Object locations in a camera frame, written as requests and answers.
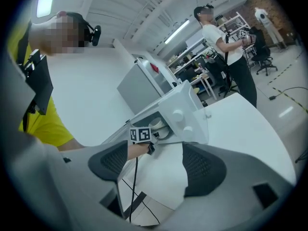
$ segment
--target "white t-shirt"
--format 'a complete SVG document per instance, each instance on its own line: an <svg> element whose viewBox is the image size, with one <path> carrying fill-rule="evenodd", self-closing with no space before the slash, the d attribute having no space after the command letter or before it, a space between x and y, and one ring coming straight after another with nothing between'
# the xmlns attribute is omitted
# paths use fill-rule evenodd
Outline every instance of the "white t-shirt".
<svg viewBox="0 0 308 231"><path fill-rule="evenodd" d="M207 24L202 27L202 35L206 39L207 43L214 48L223 58L225 58L225 53L220 50L216 45L218 39L222 38L226 42L226 34L218 29L216 26ZM235 42L232 37L229 37L229 43ZM237 48L229 52L228 55L228 65L238 61L243 56L242 50Z"/></svg>
<svg viewBox="0 0 308 231"><path fill-rule="evenodd" d="M268 13L264 9L257 9L255 16L259 22L261 22L264 26L271 25L270 19L267 17Z"/></svg>

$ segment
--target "ceiling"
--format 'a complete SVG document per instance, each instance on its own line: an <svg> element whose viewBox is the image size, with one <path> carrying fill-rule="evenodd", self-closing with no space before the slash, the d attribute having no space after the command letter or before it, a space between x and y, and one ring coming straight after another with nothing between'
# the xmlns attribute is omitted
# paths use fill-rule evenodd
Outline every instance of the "ceiling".
<svg viewBox="0 0 308 231"><path fill-rule="evenodd" d="M102 27L98 47L113 47L114 39L131 40L150 53L169 56L185 40L200 30L193 17L196 6L211 3L215 15L243 4L246 0L53 0L51 13L80 12L94 27ZM191 22L167 45L164 41L185 20Z"/></svg>

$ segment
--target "ear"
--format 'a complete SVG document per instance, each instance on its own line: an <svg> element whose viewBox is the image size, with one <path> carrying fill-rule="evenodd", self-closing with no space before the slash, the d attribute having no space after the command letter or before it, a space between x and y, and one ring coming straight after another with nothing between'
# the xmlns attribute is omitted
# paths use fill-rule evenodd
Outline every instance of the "ear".
<svg viewBox="0 0 308 231"><path fill-rule="evenodd" d="M62 16L66 16L66 12L65 12L65 11L59 11L59 12L57 13L57 18L60 18L60 17L62 17Z"/></svg>

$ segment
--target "person in yellow shirt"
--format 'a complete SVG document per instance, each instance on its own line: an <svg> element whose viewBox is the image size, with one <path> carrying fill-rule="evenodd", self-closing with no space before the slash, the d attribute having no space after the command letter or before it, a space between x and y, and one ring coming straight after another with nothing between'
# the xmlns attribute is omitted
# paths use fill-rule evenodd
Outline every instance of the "person in yellow shirt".
<svg viewBox="0 0 308 231"><path fill-rule="evenodd" d="M41 24L19 20L8 37L7 47L16 61L18 44L27 38L24 64L35 49L41 54L53 56L57 53L72 53L76 47L86 47L90 42L90 30L82 15L60 11L56 16ZM46 115L38 112L27 114L27 124L21 122L20 131L25 131L39 138L43 143L56 146L60 151L84 148L65 128L57 114L52 97L49 100ZM128 148L128 160L151 152L149 144L135 144Z"/></svg>

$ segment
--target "yellow shirt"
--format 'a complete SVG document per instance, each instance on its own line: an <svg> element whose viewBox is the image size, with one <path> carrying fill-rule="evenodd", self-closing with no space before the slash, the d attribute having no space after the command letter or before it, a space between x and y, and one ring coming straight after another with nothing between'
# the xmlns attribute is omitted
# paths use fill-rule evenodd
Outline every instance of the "yellow shirt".
<svg viewBox="0 0 308 231"><path fill-rule="evenodd" d="M25 34L27 26L28 23L17 23L8 38L8 50L15 61L17 59L18 42ZM28 44L24 63L26 63L31 53L32 50ZM21 122L19 130L23 131L23 122ZM52 97L49 100L46 115L42 116L38 112L29 114L26 132L36 136L43 143L56 147L73 139L72 134L65 128L59 118Z"/></svg>

